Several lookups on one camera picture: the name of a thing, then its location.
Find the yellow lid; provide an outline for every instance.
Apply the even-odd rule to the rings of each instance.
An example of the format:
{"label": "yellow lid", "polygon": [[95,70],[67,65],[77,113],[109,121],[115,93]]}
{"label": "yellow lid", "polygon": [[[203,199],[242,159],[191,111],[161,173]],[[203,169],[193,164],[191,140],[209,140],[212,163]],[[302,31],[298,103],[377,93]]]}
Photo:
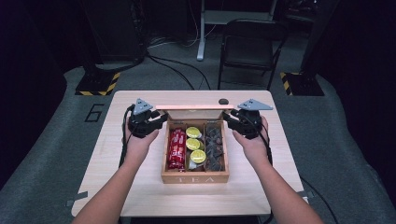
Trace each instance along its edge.
{"label": "yellow lid", "polygon": [[201,149],[197,149],[191,153],[190,158],[195,163],[202,163],[206,159],[206,154]]}
{"label": "yellow lid", "polygon": [[198,141],[198,139],[195,138],[188,138],[186,141],[186,147],[191,150],[196,150],[200,148],[201,143]]}
{"label": "yellow lid", "polygon": [[200,138],[202,136],[201,132],[199,129],[195,127],[190,127],[186,130],[186,134],[190,138]]}

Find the hand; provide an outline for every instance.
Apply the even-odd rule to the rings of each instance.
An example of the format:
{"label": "hand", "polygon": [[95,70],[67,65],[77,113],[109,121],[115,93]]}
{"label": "hand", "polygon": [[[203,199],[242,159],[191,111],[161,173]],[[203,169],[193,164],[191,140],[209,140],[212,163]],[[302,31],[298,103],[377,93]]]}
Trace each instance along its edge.
{"label": "hand", "polygon": [[[268,122],[263,116],[262,125],[264,126],[264,128],[262,128],[262,136],[264,137],[265,141],[268,142]],[[245,156],[253,168],[258,164],[269,164],[267,158],[267,148],[259,136],[249,140],[237,131],[233,131],[233,136],[235,137],[236,141],[241,144],[242,148],[244,149]]]}
{"label": "hand", "polygon": [[123,164],[129,164],[134,166],[135,168],[140,167],[140,165],[143,163],[149,153],[150,144],[158,136],[158,133],[158,130],[154,130],[146,137],[138,138],[131,135],[131,131],[129,131],[128,129],[128,124],[125,124],[125,136],[126,139],[129,138],[129,141],[127,145],[127,153],[125,155],[125,160]]}

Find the black chair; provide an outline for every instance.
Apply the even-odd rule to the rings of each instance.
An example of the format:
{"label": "black chair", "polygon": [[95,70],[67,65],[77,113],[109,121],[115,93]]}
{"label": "black chair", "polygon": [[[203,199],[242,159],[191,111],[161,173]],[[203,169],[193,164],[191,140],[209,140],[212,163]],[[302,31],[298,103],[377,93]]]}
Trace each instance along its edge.
{"label": "black chair", "polygon": [[[288,37],[288,29],[278,21],[256,21],[238,19],[228,22],[223,31],[221,55],[219,65],[219,81],[223,67],[237,67],[262,70],[262,77],[266,71],[272,71],[267,90],[276,70],[280,51]],[[233,82],[236,84],[256,85],[251,83]]]}

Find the wooden crate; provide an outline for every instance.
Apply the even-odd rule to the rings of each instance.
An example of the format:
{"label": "wooden crate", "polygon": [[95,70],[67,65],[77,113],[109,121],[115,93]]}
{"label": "wooden crate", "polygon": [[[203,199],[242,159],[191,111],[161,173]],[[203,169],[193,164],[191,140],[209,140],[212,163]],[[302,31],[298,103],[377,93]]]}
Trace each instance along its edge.
{"label": "wooden crate", "polygon": [[[228,166],[228,154],[225,141],[224,124],[221,112],[228,112],[233,109],[232,105],[157,105],[160,111],[169,114],[166,122],[165,146],[163,150],[163,164],[161,177],[164,184],[216,184],[227,183],[230,176]],[[171,132],[175,128],[181,128],[184,131],[189,127],[197,127],[205,136],[206,127],[216,127],[221,132],[221,142],[223,155],[219,158],[222,164],[221,171],[202,171],[193,172],[188,169],[190,158],[186,157],[186,170],[178,172],[168,169],[168,154]]]}

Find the forearm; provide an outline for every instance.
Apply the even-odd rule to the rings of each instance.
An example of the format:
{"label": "forearm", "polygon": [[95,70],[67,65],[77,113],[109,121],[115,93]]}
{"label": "forearm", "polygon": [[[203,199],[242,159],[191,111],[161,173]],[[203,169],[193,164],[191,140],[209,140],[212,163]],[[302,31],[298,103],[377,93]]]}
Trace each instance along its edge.
{"label": "forearm", "polygon": [[269,163],[254,166],[278,223],[322,223],[304,201]]}
{"label": "forearm", "polygon": [[117,223],[137,169],[124,163],[78,213],[73,223]]}

